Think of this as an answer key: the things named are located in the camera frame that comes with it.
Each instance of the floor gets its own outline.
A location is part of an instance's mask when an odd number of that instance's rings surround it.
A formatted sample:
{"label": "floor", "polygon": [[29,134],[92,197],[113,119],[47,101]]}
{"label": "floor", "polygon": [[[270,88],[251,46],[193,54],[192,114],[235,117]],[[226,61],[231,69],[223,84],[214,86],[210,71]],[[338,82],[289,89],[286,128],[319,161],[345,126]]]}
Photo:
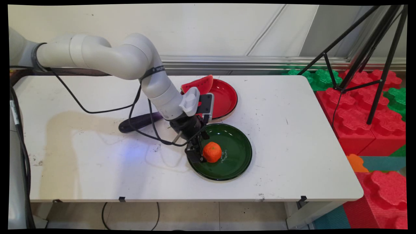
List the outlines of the floor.
{"label": "floor", "polygon": [[[47,228],[104,229],[103,202],[54,203]],[[287,230],[282,202],[159,202],[155,231]],[[110,229],[151,230],[157,220],[155,202],[108,203],[104,220]]]}

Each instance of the watermelon slice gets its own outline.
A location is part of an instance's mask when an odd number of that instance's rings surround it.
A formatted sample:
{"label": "watermelon slice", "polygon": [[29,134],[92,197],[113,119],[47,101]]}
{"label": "watermelon slice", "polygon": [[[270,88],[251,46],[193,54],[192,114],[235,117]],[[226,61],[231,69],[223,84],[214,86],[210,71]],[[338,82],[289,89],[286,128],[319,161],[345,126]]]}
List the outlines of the watermelon slice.
{"label": "watermelon slice", "polygon": [[181,90],[183,93],[186,93],[190,88],[197,87],[201,95],[207,94],[212,87],[214,82],[214,77],[212,75],[194,80],[191,83],[181,85]]}

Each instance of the black wire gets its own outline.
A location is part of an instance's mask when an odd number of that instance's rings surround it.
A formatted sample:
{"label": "black wire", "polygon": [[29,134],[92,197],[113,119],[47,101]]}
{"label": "black wire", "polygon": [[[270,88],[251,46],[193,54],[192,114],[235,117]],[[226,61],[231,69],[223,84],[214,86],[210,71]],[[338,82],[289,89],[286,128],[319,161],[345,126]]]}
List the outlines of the black wire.
{"label": "black wire", "polygon": [[153,127],[153,129],[155,130],[155,134],[156,134],[156,136],[157,137],[154,137],[154,136],[151,136],[151,135],[148,135],[148,134],[146,134],[146,133],[144,133],[144,132],[141,132],[141,131],[139,131],[138,129],[136,129],[132,124],[131,124],[131,115],[132,115],[132,113],[133,113],[133,109],[134,109],[134,105],[138,102],[138,100],[139,100],[139,98],[140,98],[140,93],[141,93],[141,85],[140,85],[140,87],[139,87],[139,90],[137,91],[137,95],[136,95],[136,97],[135,97],[135,99],[134,99],[134,102],[133,102],[133,104],[131,104],[131,105],[128,105],[128,106],[125,106],[125,107],[121,107],[121,108],[116,108],[116,109],[112,109],[112,110],[104,110],[104,111],[95,111],[95,112],[91,112],[91,111],[88,111],[88,110],[86,110],[83,106],[82,106],[82,104],[78,101],[78,99],[75,97],[75,95],[72,93],[72,91],[69,89],[69,87],[64,83],[64,81],[55,73],[55,71],[53,71],[53,70],[51,70],[52,71],[52,73],[53,73],[53,75],[62,83],[62,85],[68,90],[68,92],[69,92],[69,94],[74,98],[74,100],[77,102],[77,104],[79,105],[79,107],[81,107],[81,109],[82,110],[84,110],[86,113],[89,113],[89,114],[98,114],[98,113],[106,113],[106,112],[112,112],[112,111],[117,111],[117,110],[122,110],[122,109],[126,109],[126,108],[129,108],[129,107],[131,107],[131,109],[130,109],[130,113],[129,113],[129,118],[128,118],[128,120],[129,120],[129,125],[130,125],[130,127],[132,128],[132,129],[134,129],[136,132],[138,132],[138,133],[140,133],[140,134],[142,134],[142,135],[144,135],[144,136],[146,136],[146,137],[149,137],[149,138],[152,138],[152,139],[155,139],[155,140],[158,140],[158,141],[160,141],[161,143],[163,143],[163,144],[166,144],[166,145],[174,145],[174,146],[178,146],[178,147],[182,147],[182,146],[185,146],[186,144],[188,144],[193,138],[195,138],[198,134],[200,134],[202,131],[204,131],[205,130],[205,126],[203,126],[198,132],[196,132],[191,138],[189,138],[185,143],[183,143],[183,144],[176,144],[176,143],[173,143],[173,142],[169,142],[169,141],[166,141],[166,140],[163,140],[163,139],[161,139],[160,137],[159,137],[159,135],[157,134],[157,131],[156,131],[156,126],[155,126],[155,124],[154,124],[154,121],[153,121],[153,116],[152,115],[150,115],[151,116],[151,121],[152,121],[152,127]]}
{"label": "black wire", "polygon": [[33,69],[33,67],[26,67],[26,66],[9,66],[9,69],[13,69],[13,68]]}
{"label": "black wire", "polygon": [[151,230],[151,231],[153,231],[153,230],[155,229],[155,227],[157,226],[157,224],[159,223],[159,217],[160,217],[159,202],[156,202],[156,204],[157,204],[157,221],[156,221],[156,224],[155,224],[155,226],[152,228],[152,230]]}
{"label": "black wire", "polygon": [[56,70],[56,69],[50,69],[52,72],[62,72],[62,73],[68,73],[68,74],[74,74],[74,75],[84,75],[84,76],[111,76],[110,74],[87,74],[87,73],[79,73],[79,72],[71,72],[71,71],[64,71],[64,70]]}
{"label": "black wire", "polygon": [[[34,67],[27,67],[27,66],[10,66],[9,69],[13,68],[22,68],[22,69],[31,69],[33,70]],[[84,76],[110,76],[110,74],[87,74],[87,73],[80,73],[80,72],[71,72],[71,71],[65,71],[65,70],[57,70],[56,68],[48,68],[50,72],[61,72],[61,73],[68,73],[68,74],[74,74],[74,75],[84,75]]]}
{"label": "black wire", "polygon": [[334,128],[335,112],[337,111],[337,108],[338,108],[339,102],[341,101],[342,91],[343,91],[343,90],[341,90],[341,91],[339,92],[339,99],[338,99],[338,103],[337,103],[337,106],[335,107],[335,110],[334,110],[334,116],[332,116],[332,125],[331,125],[331,126],[332,126],[332,128]]}
{"label": "black wire", "polygon": [[[22,129],[20,129],[20,131],[21,131],[22,135],[24,135],[23,134],[23,123],[21,121],[22,116],[20,115],[19,101],[15,101],[15,100],[17,100],[17,95],[16,95],[16,92],[13,88],[11,90],[11,98],[12,98],[14,104],[15,104],[15,108],[16,108],[16,111],[17,111],[17,113],[16,113],[17,119],[19,119],[19,122],[20,122],[20,125],[18,127],[22,128]],[[30,195],[30,187],[31,187],[31,181],[32,181],[31,173],[30,173],[30,162],[29,162],[29,156],[28,156],[27,150],[26,150],[25,147],[22,147],[22,144],[20,144],[20,155],[25,156],[24,159],[25,159],[25,168],[26,168],[26,180],[27,180],[28,192],[29,192],[29,195]]]}
{"label": "black wire", "polygon": [[[160,218],[159,202],[156,202],[156,204],[157,204],[157,221],[151,231],[153,231],[156,228],[157,224],[159,223],[159,218]],[[101,220],[103,221],[104,227],[107,228],[108,230],[111,230],[104,221],[104,209],[106,205],[107,205],[107,202],[104,203],[103,209],[101,210]]]}
{"label": "black wire", "polygon": [[154,120],[153,120],[153,116],[152,116],[152,113],[153,113],[153,111],[152,111],[152,103],[150,102],[150,99],[149,98],[147,99],[147,101],[149,102],[150,121],[152,122],[153,131],[155,132],[156,137],[158,139],[160,139],[159,134],[157,133],[157,130],[156,130],[156,126],[155,126],[155,123],[154,123]]}
{"label": "black wire", "polygon": [[131,109],[130,109],[130,113],[129,113],[129,118],[128,118],[128,120],[129,120],[129,125],[130,125],[130,127],[132,128],[132,129],[134,129],[136,132],[138,132],[138,133],[140,133],[140,134],[142,134],[143,136],[146,136],[146,137],[149,137],[149,138],[152,138],[152,139],[155,139],[155,140],[158,140],[158,141],[160,141],[160,142],[162,142],[163,144],[166,144],[166,145],[174,145],[174,146],[178,146],[178,147],[182,147],[182,146],[185,146],[186,144],[188,144],[194,137],[196,137],[198,134],[200,134],[202,131],[204,131],[205,130],[205,127],[206,127],[206,125],[205,126],[203,126],[201,129],[199,129],[199,131],[197,131],[197,133],[195,133],[191,138],[189,138],[185,143],[183,143],[183,144],[176,144],[176,143],[173,143],[173,142],[168,142],[168,141],[166,141],[166,140],[163,140],[163,139],[160,139],[160,138],[157,138],[157,137],[154,137],[154,136],[151,136],[151,135],[148,135],[148,134],[146,134],[146,133],[144,133],[144,132],[141,132],[141,131],[139,131],[138,129],[136,129],[132,124],[131,124],[131,115],[133,114],[133,109],[134,109],[134,106],[135,106],[135,104],[138,102],[138,100],[139,100],[139,98],[140,98],[140,92],[141,92],[141,85],[140,85],[140,87],[139,87],[139,90],[137,91],[137,95],[136,95],[136,97],[135,97],[135,99],[134,99],[134,102],[133,102],[133,104],[132,104],[132,107],[131,107]]}
{"label": "black wire", "polygon": [[111,230],[104,221],[104,209],[106,205],[107,205],[107,202],[104,203],[103,210],[101,211],[101,220],[103,221],[104,227],[107,228],[108,230]]}
{"label": "black wire", "polygon": [[[13,89],[12,84],[10,83],[10,101],[13,102],[15,108],[19,106],[19,101],[17,99],[17,95],[15,90]],[[32,216],[32,209],[30,207],[30,165],[29,165],[29,157],[27,154],[27,149],[25,145],[25,140],[23,137],[23,128],[22,128],[22,118],[20,116],[19,109],[16,109],[17,119],[19,121],[18,124],[15,123],[17,136],[20,142],[20,151],[23,153],[21,154],[21,166],[22,166],[22,176],[23,176],[23,192],[25,194],[25,215],[26,215],[26,227],[29,229],[35,229],[35,222]]]}
{"label": "black wire", "polygon": [[63,86],[68,90],[69,94],[74,98],[74,100],[78,103],[79,107],[81,107],[81,109],[85,112],[87,112],[88,114],[99,114],[99,113],[106,113],[106,112],[112,112],[112,111],[116,111],[116,110],[122,110],[122,109],[126,109],[131,107],[132,105],[128,105],[125,107],[120,107],[120,108],[116,108],[116,109],[112,109],[112,110],[102,110],[102,111],[88,111],[86,110],[82,104],[78,101],[78,99],[75,97],[75,95],[72,93],[72,91],[68,88],[68,86],[64,83],[64,81],[55,73],[52,72],[53,75],[56,76],[56,78],[58,78],[58,80],[63,84]]}

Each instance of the tripod leg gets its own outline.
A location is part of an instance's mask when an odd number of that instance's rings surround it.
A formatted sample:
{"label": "tripod leg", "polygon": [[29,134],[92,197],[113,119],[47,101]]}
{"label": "tripod leg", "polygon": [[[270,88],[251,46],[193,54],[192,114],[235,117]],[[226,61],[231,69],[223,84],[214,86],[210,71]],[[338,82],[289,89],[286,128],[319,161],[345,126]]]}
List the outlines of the tripod leg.
{"label": "tripod leg", "polygon": [[388,27],[386,27],[384,29],[384,31],[382,32],[382,34],[377,38],[376,42],[374,43],[373,47],[371,48],[370,52],[368,53],[366,59],[364,60],[364,62],[361,64],[360,69],[358,70],[358,72],[362,72],[365,68],[365,66],[367,65],[368,61],[370,60],[370,57],[373,55],[374,51],[377,48],[377,45],[380,43],[380,41],[383,39],[384,35],[389,31],[391,25],[396,21],[396,19],[400,16],[400,14],[403,12],[403,9],[401,10],[401,12],[394,18],[394,20],[389,24]]}
{"label": "tripod leg", "polygon": [[379,84],[374,97],[373,105],[371,106],[370,114],[368,115],[367,124],[371,124],[373,121],[374,113],[376,112],[377,105],[380,100],[381,92],[383,91],[384,83],[386,82],[387,73],[389,72],[391,62],[393,60],[394,53],[396,52],[397,44],[399,43],[401,32],[404,28],[404,23],[407,17],[407,5],[404,6],[403,12],[400,16],[399,25],[397,25],[396,33],[394,34],[393,42],[391,43],[389,54],[387,55],[387,61],[384,65],[383,73],[381,75],[381,83]]}
{"label": "tripod leg", "polygon": [[306,72],[314,63],[316,63],[324,53],[327,53],[330,49],[332,49],[338,42],[344,39],[354,28],[356,28],[361,22],[363,22],[369,15],[371,15],[375,10],[377,10],[380,6],[373,6],[370,10],[368,10],[363,16],[361,16],[354,24],[352,24],[344,33],[342,33],[333,43],[331,43],[324,51],[322,51],[316,58],[312,60],[302,71],[298,73],[298,75],[302,75]]}
{"label": "tripod leg", "polygon": [[337,87],[337,83],[335,82],[335,77],[334,77],[334,74],[332,73],[331,64],[329,63],[328,55],[326,53],[324,53],[324,58],[325,58],[325,62],[327,63],[329,75],[331,76],[333,88],[335,89]]}
{"label": "tripod leg", "polygon": [[364,48],[358,55],[357,60],[355,60],[355,62],[352,64],[348,74],[345,76],[344,80],[339,85],[341,89],[345,89],[349,85],[351,78],[353,77],[355,72],[358,70],[359,65],[362,63],[363,59],[370,51],[372,45],[375,43],[378,36],[382,33],[382,30],[385,28],[385,25],[389,25],[390,22],[393,20],[399,8],[400,8],[400,5],[392,5],[387,10],[386,14],[381,19],[380,23],[377,25],[377,28],[374,30],[374,32],[371,34],[370,38],[364,45]]}

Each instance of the black tripod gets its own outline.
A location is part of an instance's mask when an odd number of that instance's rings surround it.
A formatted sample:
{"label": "black tripod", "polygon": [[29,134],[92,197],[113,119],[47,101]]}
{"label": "black tripod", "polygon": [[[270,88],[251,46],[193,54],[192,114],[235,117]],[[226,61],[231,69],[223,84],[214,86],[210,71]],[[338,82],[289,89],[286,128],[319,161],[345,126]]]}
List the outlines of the black tripod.
{"label": "black tripod", "polygon": [[[336,89],[336,90],[340,90],[339,100],[341,100],[341,95],[343,93],[346,93],[347,91],[363,88],[363,87],[366,87],[366,86],[369,86],[369,85],[379,84],[379,86],[377,88],[376,95],[374,97],[373,105],[371,106],[370,114],[369,114],[368,119],[367,119],[367,124],[371,124],[371,122],[373,120],[373,117],[374,117],[374,113],[376,111],[376,107],[379,103],[381,92],[383,90],[384,83],[386,82],[387,73],[390,69],[390,65],[391,65],[391,62],[393,60],[393,56],[394,56],[394,53],[396,51],[396,48],[397,48],[397,44],[399,43],[399,39],[400,39],[401,32],[403,31],[404,23],[406,21],[407,5],[403,5],[402,11],[399,13],[399,15],[396,18],[394,18],[394,16],[399,11],[399,8],[401,7],[401,5],[391,5],[389,7],[386,14],[383,16],[380,23],[377,25],[376,29],[371,34],[370,38],[368,39],[368,41],[364,45],[362,51],[357,56],[357,59],[351,65],[351,68],[350,68],[348,74],[345,76],[344,80],[341,82],[341,84],[339,86],[337,86],[337,84],[335,82],[334,74],[332,73],[331,65],[329,64],[327,53],[338,42],[340,42],[345,36],[347,36],[354,28],[356,28],[361,22],[363,22],[369,15],[371,15],[379,7],[380,6],[373,6],[368,12],[366,12],[361,18],[359,18],[353,25],[351,25],[351,27],[349,27],[342,35],[340,35],[333,43],[331,43],[324,51],[322,51],[322,53],[320,53],[314,60],[312,60],[312,62],[309,65],[307,65],[302,71],[300,71],[298,73],[298,75],[303,74],[312,65],[314,65],[314,63],[316,63],[320,58],[324,57],[325,62],[326,62],[327,67],[328,67],[329,74],[330,74],[331,79],[332,79],[333,88]],[[394,38],[393,38],[393,42],[391,43],[391,47],[390,47],[390,50],[389,50],[389,54],[387,55],[387,60],[386,60],[386,63],[384,65],[384,69],[383,69],[383,73],[381,75],[381,79],[376,80],[376,81],[372,81],[372,82],[367,83],[367,84],[358,85],[358,86],[347,89],[346,87],[351,82],[351,79],[354,76],[355,72],[358,69],[359,69],[359,72],[362,72],[362,70],[366,66],[368,60],[372,56],[374,50],[376,49],[377,45],[380,43],[383,36],[386,34],[386,32],[389,30],[389,28],[391,27],[393,22],[399,16],[400,16],[399,25],[397,26],[396,33],[395,33]]]}

